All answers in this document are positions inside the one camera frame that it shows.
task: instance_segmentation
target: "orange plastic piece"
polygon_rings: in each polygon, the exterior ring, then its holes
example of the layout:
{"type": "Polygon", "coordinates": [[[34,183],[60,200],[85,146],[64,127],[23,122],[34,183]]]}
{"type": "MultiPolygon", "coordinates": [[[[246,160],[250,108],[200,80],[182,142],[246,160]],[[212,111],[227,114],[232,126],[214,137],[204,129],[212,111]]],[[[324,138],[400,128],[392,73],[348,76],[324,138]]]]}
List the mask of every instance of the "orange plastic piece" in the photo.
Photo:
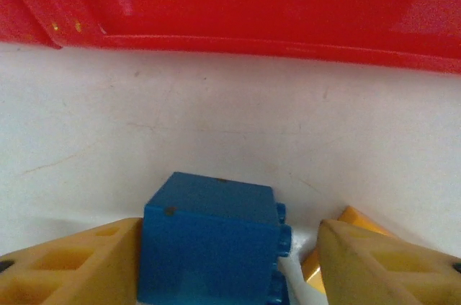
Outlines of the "orange plastic piece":
{"type": "MultiPolygon", "coordinates": [[[[339,221],[347,222],[358,227],[369,229],[380,234],[384,234],[390,237],[394,237],[392,233],[377,225],[375,222],[366,217],[363,213],[357,209],[348,206],[343,211],[341,216],[338,218],[339,221]]],[[[317,291],[325,293],[323,287],[322,275],[320,270],[320,264],[318,262],[318,251],[317,247],[308,255],[302,265],[304,280],[307,284],[314,287],[317,291]]]]}
{"type": "Polygon", "coordinates": [[[141,218],[0,257],[0,304],[134,305],[141,218]]]}
{"type": "Polygon", "coordinates": [[[318,231],[330,305],[460,305],[461,259],[335,220],[318,231]]]}

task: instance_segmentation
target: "red plastic piece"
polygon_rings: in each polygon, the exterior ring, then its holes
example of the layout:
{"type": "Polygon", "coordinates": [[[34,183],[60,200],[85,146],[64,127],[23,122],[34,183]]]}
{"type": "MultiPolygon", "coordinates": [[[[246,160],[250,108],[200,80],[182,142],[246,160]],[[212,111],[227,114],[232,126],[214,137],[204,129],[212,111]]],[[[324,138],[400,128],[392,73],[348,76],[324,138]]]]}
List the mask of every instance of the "red plastic piece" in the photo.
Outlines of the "red plastic piece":
{"type": "Polygon", "coordinates": [[[461,0],[23,0],[59,45],[461,73],[461,0]]]}
{"type": "Polygon", "coordinates": [[[0,0],[0,41],[55,45],[21,0],[0,0]]]}

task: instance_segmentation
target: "blue toy brick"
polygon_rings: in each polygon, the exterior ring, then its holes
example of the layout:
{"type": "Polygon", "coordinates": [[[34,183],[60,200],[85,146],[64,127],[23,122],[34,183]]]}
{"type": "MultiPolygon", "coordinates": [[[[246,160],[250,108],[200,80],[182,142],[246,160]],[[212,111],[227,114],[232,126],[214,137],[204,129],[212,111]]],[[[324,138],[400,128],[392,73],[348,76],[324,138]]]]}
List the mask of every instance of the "blue toy brick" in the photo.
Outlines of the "blue toy brick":
{"type": "Polygon", "coordinates": [[[173,173],[144,209],[138,300],[266,305],[283,300],[285,206],[267,186],[173,173]]]}

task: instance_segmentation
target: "blue block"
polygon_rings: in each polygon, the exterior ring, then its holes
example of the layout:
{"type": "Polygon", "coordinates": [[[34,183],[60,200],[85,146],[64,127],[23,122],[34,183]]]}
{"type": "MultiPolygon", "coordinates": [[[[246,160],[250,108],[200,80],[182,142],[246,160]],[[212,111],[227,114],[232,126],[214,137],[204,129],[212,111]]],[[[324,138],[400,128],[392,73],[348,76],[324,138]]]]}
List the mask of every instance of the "blue block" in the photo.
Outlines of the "blue block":
{"type": "Polygon", "coordinates": [[[282,304],[277,258],[291,247],[283,222],[270,187],[173,173],[144,209],[138,300],[282,304]]]}

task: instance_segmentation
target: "yellow toy part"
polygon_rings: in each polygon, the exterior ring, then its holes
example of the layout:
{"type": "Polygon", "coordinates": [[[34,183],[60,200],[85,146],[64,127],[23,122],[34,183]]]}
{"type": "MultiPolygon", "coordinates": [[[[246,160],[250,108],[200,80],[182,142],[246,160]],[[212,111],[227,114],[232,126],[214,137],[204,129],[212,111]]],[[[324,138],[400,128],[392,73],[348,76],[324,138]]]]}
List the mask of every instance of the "yellow toy part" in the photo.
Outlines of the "yellow toy part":
{"type": "MultiPolygon", "coordinates": [[[[343,211],[338,220],[347,222],[349,224],[354,224],[355,226],[369,229],[370,231],[376,231],[384,235],[393,237],[393,234],[384,229],[383,227],[377,225],[375,222],[366,217],[363,213],[358,211],[351,206],[348,206],[346,210],[343,211]]],[[[304,260],[302,265],[304,281],[314,287],[317,291],[325,293],[325,288],[323,287],[322,275],[320,271],[320,265],[318,263],[318,251],[315,248],[308,257],[304,260]]]]}
{"type": "Polygon", "coordinates": [[[141,218],[0,257],[0,304],[133,305],[141,218]]]}
{"type": "Polygon", "coordinates": [[[460,258],[335,220],[318,254],[330,305],[460,305],[460,258]]]}

